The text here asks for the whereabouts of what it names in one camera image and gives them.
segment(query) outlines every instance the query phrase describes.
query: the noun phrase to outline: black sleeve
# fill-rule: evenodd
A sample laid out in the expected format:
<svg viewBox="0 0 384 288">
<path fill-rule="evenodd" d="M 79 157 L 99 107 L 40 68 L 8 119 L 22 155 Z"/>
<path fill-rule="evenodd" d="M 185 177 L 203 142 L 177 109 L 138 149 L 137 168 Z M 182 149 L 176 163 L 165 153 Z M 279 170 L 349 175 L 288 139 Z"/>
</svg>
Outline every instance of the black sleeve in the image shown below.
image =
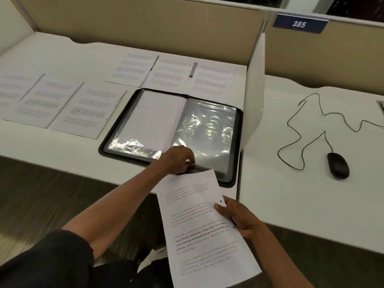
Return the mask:
<svg viewBox="0 0 384 288">
<path fill-rule="evenodd" d="M 93 250 L 78 235 L 57 230 L 0 266 L 0 287 L 84 288 L 93 269 Z"/>
</svg>

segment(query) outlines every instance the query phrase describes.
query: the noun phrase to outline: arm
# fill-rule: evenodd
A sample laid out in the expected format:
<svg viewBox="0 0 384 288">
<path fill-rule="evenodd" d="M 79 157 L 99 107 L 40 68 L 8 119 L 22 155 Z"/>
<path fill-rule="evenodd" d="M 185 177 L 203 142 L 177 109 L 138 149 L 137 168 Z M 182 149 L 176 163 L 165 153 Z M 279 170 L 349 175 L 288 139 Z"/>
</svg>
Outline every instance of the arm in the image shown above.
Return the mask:
<svg viewBox="0 0 384 288">
<path fill-rule="evenodd" d="M 215 204 L 215 209 L 231 217 L 238 231 L 249 239 L 274 288 L 313 288 L 269 228 L 243 204 L 224 197 L 227 207 Z"/>
<path fill-rule="evenodd" d="M 95 258 L 112 244 L 151 190 L 168 174 L 184 173 L 195 162 L 193 152 L 172 147 L 140 174 L 118 186 L 70 220 L 62 229 L 84 238 Z"/>
</svg>

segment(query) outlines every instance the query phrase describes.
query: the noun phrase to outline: hand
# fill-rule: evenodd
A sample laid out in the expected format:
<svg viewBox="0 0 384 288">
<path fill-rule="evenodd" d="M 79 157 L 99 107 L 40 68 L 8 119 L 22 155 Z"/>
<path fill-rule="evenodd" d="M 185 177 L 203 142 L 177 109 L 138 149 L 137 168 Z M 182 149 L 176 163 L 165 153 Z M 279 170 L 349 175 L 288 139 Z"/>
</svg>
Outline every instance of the hand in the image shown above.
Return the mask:
<svg viewBox="0 0 384 288">
<path fill-rule="evenodd" d="M 192 150 L 183 145 L 171 147 L 160 156 L 158 161 L 161 168 L 164 168 L 167 174 L 184 173 L 189 166 L 195 164 L 195 155 Z"/>
<path fill-rule="evenodd" d="M 261 221 L 240 202 L 226 196 L 224 202 L 227 207 L 215 203 L 214 208 L 224 217 L 232 219 L 242 237 L 251 239 Z"/>
</svg>

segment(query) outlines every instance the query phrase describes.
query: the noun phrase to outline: desk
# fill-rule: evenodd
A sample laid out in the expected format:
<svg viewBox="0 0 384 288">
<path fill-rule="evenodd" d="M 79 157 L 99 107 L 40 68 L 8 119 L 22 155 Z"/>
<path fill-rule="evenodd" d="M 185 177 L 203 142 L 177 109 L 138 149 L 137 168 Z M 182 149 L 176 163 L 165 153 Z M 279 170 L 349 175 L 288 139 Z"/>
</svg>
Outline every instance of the desk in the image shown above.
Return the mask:
<svg viewBox="0 0 384 288">
<path fill-rule="evenodd" d="M 115 56 L 124 56 L 127 48 L 104 43 L 78 44 L 69 38 L 34 33 L 0 57 L 0 70 L 18 71 L 31 68 L 51 76 L 83 82 L 101 82 L 116 66 Z M 247 67 L 236 65 L 229 104 L 244 106 Z M 118 115 L 129 101 L 135 87 L 114 85 L 127 90 L 98 139 L 89 139 L 55 130 L 0 120 L 0 155 L 77 174 L 92 179 L 122 184 L 143 167 L 103 157 L 98 147 Z M 223 194 L 236 197 L 237 181 Z"/>
<path fill-rule="evenodd" d="M 332 177 L 324 139 L 305 149 L 301 172 L 277 156 L 278 149 L 298 139 L 286 123 L 298 103 L 314 92 L 320 94 L 325 113 L 343 113 L 354 129 L 363 119 L 384 125 L 376 103 L 382 96 L 334 87 L 311 89 L 266 76 L 262 120 L 244 149 L 239 200 L 266 223 L 384 253 L 384 129 L 364 123 L 354 133 L 341 116 L 322 116 L 314 95 L 290 122 L 302 140 L 280 154 L 302 167 L 302 148 L 326 130 L 334 152 L 346 159 L 350 177 Z"/>
</svg>

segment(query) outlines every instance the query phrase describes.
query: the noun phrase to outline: black mouse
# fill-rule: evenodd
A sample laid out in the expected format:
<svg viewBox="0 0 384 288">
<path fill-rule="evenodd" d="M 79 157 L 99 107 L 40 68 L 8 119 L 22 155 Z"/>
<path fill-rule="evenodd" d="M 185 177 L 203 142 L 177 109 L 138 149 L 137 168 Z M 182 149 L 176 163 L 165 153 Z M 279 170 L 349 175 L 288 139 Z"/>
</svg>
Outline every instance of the black mouse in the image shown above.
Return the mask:
<svg viewBox="0 0 384 288">
<path fill-rule="evenodd" d="M 338 179 L 346 179 L 349 177 L 349 167 L 345 159 L 334 152 L 327 155 L 329 170 L 331 174 Z"/>
</svg>

